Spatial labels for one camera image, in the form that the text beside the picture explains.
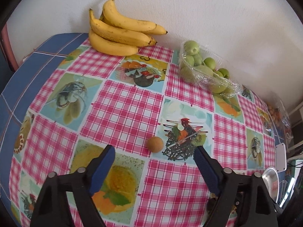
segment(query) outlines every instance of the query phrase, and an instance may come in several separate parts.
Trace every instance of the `table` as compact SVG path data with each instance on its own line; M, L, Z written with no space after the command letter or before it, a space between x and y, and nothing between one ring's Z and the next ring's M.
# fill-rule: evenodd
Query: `table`
M96 52L85 35L81 38L77 47L68 46L68 54L36 52L62 57L23 108L15 138L9 195L22 226L29 226L49 172L86 166L107 144L115 147L116 159L93 196L107 226L202 226L210 193L192 159L198 145L237 173L275 166L267 106L249 89L243 87L227 103L179 78L178 51L157 45L115 57ZM184 149L165 146L152 154L144 143L154 135L167 146L185 138ZM68 199L81 226L71 194Z

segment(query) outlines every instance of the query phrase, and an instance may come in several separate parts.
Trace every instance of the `kiwi slice picture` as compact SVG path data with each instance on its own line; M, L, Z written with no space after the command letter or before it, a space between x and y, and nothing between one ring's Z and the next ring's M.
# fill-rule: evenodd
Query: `kiwi slice picture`
M198 134L192 141L191 144L198 147L203 146L206 141L206 134Z

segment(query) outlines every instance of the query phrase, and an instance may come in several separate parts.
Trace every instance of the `plastic wrap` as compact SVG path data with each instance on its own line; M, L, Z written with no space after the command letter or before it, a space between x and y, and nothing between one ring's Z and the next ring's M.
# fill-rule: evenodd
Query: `plastic wrap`
M202 87L207 87L213 94L218 94L225 98L231 98L236 94L242 92L241 85L235 81L234 77L228 70L228 61L224 60L220 56L197 43L196 44L199 45L199 52L197 54L195 54L195 52L190 52L189 54L188 47L187 49L184 49L184 45L187 46L188 42L189 41L186 41L181 44L179 56L179 75L186 82L191 82ZM201 56L201 64L197 65L196 60L193 64L191 57L196 58L199 56ZM208 60L209 58L215 60L216 66L214 70L208 67L205 63L205 59L207 58ZM229 76L219 76L220 73L218 74L217 70L221 70L222 68L228 70Z
M294 138L291 131L289 116L282 100L276 93L271 93L266 101L269 114L278 132L280 142L284 142L288 148Z

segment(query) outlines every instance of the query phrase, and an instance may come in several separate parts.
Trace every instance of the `plastic container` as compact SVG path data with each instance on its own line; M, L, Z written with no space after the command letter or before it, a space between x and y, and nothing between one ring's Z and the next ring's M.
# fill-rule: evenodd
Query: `plastic container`
M202 66L195 66L192 63L192 59L188 57L188 53L184 49L184 44L181 44L180 56L179 56L179 75L186 82L191 82L202 87L207 87L213 94L218 94L225 98L231 98L236 94L242 92L241 85L234 79L229 71L229 78L219 76L217 73L206 66L204 63L206 58L211 57L216 62L215 70L225 68L228 70L229 63L217 54L211 52L204 46L199 45L198 54L202 58Z

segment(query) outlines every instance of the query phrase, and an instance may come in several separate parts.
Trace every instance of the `bunch of bananas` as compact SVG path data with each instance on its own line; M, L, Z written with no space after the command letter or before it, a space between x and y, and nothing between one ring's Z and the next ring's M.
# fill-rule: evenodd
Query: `bunch of bananas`
M89 10L91 29L88 38L91 46L105 54L128 56L138 53L138 47L152 46L157 41L150 35L165 35L167 31L160 25L146 20L131 19L121 15L115 0L103 5L100 19Z

